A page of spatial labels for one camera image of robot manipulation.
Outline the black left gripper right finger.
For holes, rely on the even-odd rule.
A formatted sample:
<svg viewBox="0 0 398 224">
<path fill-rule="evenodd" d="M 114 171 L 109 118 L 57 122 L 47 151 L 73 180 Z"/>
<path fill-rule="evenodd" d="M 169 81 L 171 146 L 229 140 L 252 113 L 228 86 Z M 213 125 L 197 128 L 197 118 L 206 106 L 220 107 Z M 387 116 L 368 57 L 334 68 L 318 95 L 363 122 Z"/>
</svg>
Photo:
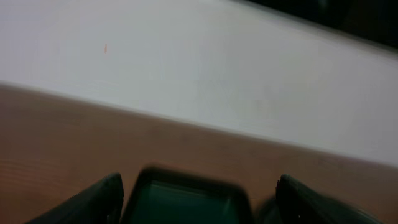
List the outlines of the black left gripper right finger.
<svg viewBox="0 0 398 224">
<path fill-rule="evenodd" d="M 284 223 L 377 224 L 372 215 L 324 196 L 290 175 L 277 182 L 276 204 Z"/>
</svg>

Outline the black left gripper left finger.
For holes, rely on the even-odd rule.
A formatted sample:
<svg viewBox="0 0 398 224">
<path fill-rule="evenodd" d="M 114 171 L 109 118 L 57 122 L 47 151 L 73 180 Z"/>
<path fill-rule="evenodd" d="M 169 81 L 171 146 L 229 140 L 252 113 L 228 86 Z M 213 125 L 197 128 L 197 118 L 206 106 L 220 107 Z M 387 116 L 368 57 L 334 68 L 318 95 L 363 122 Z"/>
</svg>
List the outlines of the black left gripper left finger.
<svg viewBox="0 0 398 224">
<path fill-rule="evenodd" d="M 121 174 L 113 173 L 27 223 L 119 223 L 123 201 Z"/>
</svg>

